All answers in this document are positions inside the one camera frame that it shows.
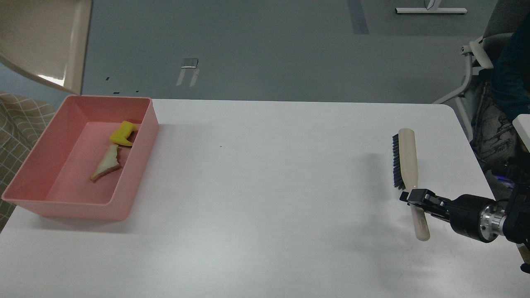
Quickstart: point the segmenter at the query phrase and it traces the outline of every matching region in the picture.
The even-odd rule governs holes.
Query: yellow sponge
[[[122,146],[132,146],[133,144],[127,140],[132,132],[138,130],[136,125],[123,121],[118,129],[110,135],[110,141],[122,145]]]

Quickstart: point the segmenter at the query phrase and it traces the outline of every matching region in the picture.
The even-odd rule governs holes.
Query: cleaning brush
[[[402,128],[392,138],[394,153],[394,186],[410,192],[418,187],[418,158],[414,131]],[[423,209],[410,206],[416,238],[427,241],[430,238],[429,226]]]

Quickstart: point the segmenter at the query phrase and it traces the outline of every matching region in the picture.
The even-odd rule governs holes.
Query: bread slice
[[[119,169],[120,164],[118,163],[117,157],[118,145],[112,144],[107,149],[107,152],[98,164],[98,167],[94,171],[94,174],[92,174],[92,177],[90,177],[90,180],[92,180],[92,182],[95,182],[99,177]]]

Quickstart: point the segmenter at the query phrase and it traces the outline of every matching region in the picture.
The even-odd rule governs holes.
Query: gray floor
[[[423,0],[94,0],[82,93],[429,103],[458,87],[460,46],[482,34],[495,2],[441,4],[466,15],[397,15],[396,5]],[[176,86],[183,58],[199,59],[194,86],[193,70]],[[67,95],[3,66],[0,78],[0,90],[54,107]]]

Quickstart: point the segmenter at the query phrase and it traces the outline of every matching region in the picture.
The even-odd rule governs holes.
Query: plaid fabric
[[[0,92],[0,191],[3,193],[54,116],[45,102]],[[0,232],[15,205],[0,199]]]

